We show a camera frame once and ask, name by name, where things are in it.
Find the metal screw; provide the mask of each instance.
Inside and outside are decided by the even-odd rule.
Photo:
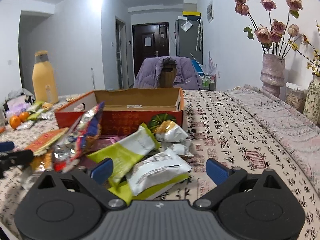
[[[203,207],[203,208],[206,208],[208,206],[211,205],[211,201],[209,199],[205,199],[205,198],[201,198],[201,199],[198,199],[196,202],[195,202],[195,205],[197,207]]]
[[[122,199],[115,198],[115,199],[109,200],[108,205],[112,208],[119,208],[124,205],[124,201]]]

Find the purple jacket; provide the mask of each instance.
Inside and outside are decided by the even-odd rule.
[[[173,87],[199,90],[200,78],[193,67],[191,59],[186,57],[152,57],[146,58],[134,81],[134,88],[156,88],[161,70],[165,63],[175,63],[177,75],[173,81]]]

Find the pink vase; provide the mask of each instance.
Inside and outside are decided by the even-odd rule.
[[[263,54],[260,77],[260,80],[263,82],[262,89],[276,97],[279,97],[280,87],[285,85],[284,69],[284,58],[273,54]]]

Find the green leaf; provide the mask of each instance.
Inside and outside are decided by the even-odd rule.
[[[263,43],[263,46],[264,46],[266,49],[271,49],[272,43]]]
[[[290,13],[291,13],[291,15],[292,15],[293,17],[295,17],[296,19],[299,18],[299,12],[298,12],[298,11],[292,11],[292,10],[290,10]]]
[[[250,40],[253,40],[253,33],[252,33],[252,32],[248,32],[248,38],[249,38]]]
[[[251,29],[250,27],[245,27],[245,28],[243,29],[243,31],[244,31],[244,32],[249,32],[249,33],[251,33],[251,32],[252,32],[252,29]]]

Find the orange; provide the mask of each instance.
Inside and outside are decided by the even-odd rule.
[[[29,116],[30,116],[30,114],[28,112],[22,112],[19,115],[19,118],[20,118],[21,122],[25,122]]]
[[[10,125],[12,129],[16,129],[21,124],[21,120],[18,116],[13,116],[10,118]]]

